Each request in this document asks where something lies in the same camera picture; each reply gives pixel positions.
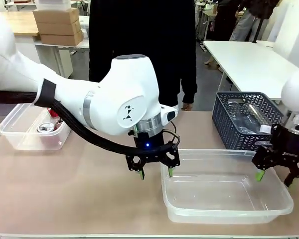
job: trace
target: cardboard box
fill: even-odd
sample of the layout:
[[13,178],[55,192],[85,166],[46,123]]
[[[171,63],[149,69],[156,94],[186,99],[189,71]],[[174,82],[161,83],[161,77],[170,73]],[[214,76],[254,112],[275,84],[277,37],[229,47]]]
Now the cardboard box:
[[41,35],[43,44],[61,45],[61,46],[77,46],[83,40],[81,31],[74,36],[60,36],[60,35]]
[[72,24],[37,23],[40,34],[74,36],[81,30],[80,21]]
[[217,7],[218,7],[218,4],[214,4],[214,6],[213,6],[213,14],[217,14]]
[[71,8],[67,11],[33,11],[36,23],[72,24],[79,19],[79,10]]

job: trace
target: clear plastic container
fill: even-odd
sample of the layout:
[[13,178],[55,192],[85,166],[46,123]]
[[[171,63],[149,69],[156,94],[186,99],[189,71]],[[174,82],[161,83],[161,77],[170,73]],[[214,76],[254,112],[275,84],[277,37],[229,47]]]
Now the clear plastic container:
[[294,202],[274,169],[261,182],[251,162],[255,152],[180,150],[180,166],[161,166],[168,217],[177,223],[260,224],[292,212]]
[[50,120],[46,108],[32,104],[19,104],[0,124],[0,134],[4,135],[16,150],[59,150],[71,129],[63,122],[53,132],[38,133],[39,125]]
[[35,0],[35,5],[39,11],[67,11],[71,8],[71,0]]

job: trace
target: blue plastic basket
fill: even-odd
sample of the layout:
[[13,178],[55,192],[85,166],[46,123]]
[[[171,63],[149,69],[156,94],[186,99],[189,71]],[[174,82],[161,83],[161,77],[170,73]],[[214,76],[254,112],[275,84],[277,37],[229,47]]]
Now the blue plastic basket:
[[271,123],[280,123],[283,114],[277,106],[263,93],[259,92],[218,92],[213,110],[213,121],[226,149],[257,150],[260,145],[269,143],[269,134],[244,134],[229,116],[231,109],[228,101],[256,105]]

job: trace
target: robot logo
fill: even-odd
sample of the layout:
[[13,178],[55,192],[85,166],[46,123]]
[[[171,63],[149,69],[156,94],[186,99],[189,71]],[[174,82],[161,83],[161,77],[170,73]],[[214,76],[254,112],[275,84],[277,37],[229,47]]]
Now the robot logo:
[[123,118],[123,120],[130,119],[130,121],[132,121],[132,117],[130,116],[130,112],[132,110],[134,110],[134,108],[132,108],[131,106],[126,106],[125,109],[128,109],[128,115],[125,118]]

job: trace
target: shelf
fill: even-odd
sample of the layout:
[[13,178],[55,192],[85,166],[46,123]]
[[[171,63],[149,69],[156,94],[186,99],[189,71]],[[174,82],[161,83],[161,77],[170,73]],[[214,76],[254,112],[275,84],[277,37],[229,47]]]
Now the shelf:
[[[78,1],[71,1],[71,5],[76,4]],[[14,3],[14,2],[9,2],[5,4],[4,6],[35,6],[35,3],[33,2],[25,2],[25,3]]]

